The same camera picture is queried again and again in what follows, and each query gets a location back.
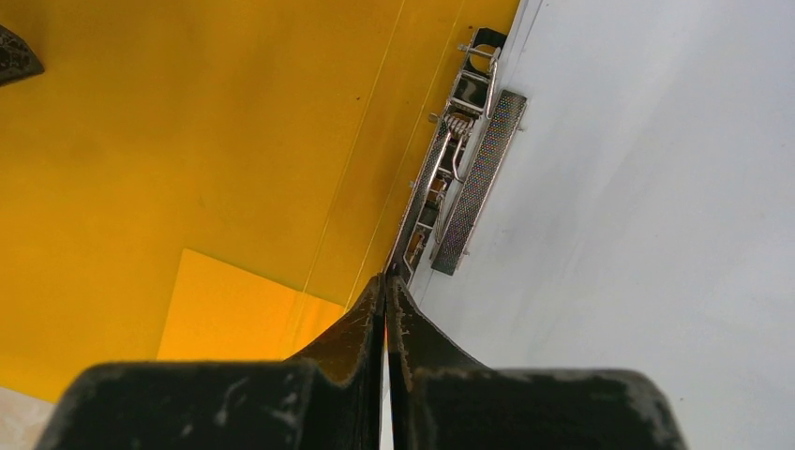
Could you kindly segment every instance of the yellow wall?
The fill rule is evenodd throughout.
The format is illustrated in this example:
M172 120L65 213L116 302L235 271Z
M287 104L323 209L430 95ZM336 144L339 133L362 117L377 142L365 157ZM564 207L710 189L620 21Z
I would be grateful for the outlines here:
M154 358L183 248L345 305L516 3L0 0L47 68L0 88L0 385Z

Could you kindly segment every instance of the white wall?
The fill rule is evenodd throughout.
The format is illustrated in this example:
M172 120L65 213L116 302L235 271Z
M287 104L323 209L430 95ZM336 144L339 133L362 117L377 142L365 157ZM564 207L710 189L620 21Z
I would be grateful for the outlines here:
M50 402L0 387L0 450L33 448L52 412Z
M524 131L422 309L494 367L645 372L691 448L795 448L795 2L546 0L514 38Z

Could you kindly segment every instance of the metal grip plate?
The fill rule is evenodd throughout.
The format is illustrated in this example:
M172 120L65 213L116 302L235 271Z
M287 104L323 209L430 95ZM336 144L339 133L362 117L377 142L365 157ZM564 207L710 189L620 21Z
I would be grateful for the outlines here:
M478 145L472 168L450 209L442 239L434 250L431 263L434 270L447 275L456 271L526 105L524 96L506 90L501 92L494 117Z

